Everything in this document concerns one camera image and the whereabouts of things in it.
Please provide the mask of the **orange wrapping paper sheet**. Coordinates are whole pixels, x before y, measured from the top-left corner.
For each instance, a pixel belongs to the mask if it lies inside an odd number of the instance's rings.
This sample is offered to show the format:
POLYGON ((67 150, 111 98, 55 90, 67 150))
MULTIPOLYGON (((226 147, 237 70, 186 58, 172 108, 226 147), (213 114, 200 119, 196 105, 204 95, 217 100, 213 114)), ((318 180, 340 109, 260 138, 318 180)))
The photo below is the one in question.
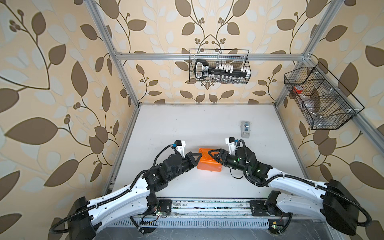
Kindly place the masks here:
POLYGON ((197 165, 199 170, 211 171, 211 172, 221 172, 222 165, 217 163, 209 154, 208 151, 212 149, 199 149, 199 153, 202 154, 202 157, 197 165))

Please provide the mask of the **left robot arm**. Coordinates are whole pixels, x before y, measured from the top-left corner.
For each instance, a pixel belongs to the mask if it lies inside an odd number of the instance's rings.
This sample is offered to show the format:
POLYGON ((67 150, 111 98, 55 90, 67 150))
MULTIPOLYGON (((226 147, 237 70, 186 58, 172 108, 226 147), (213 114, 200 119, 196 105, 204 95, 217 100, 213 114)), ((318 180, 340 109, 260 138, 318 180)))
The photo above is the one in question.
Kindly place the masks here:
POLYGON ((176 152, 162 163, 142 171, 129 186, 96 199, 77 199, 69 212, 73 216, 68 221, 69 238, 92 240, 115 222, 154 212, 159 205, 156 193, 196 167, 201 157, 201 153, 189 152, 183 157, 176 152))

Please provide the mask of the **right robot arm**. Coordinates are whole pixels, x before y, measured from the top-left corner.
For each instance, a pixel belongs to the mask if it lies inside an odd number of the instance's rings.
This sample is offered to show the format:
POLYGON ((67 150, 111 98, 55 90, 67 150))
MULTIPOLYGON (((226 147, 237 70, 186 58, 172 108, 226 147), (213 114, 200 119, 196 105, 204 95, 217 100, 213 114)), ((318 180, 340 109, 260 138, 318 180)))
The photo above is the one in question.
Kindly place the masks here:
POLYGON ((248 148, 239 148, 235 155, 224 149, 211 150, 208 154, 222 166, 242 171, 256 187, 272 188, 262 207, 268 214, 304 215, 325 221, 345 235, 356 235, 360 204, 341 183, 316 182, 286 174, 257 161, 248 148))

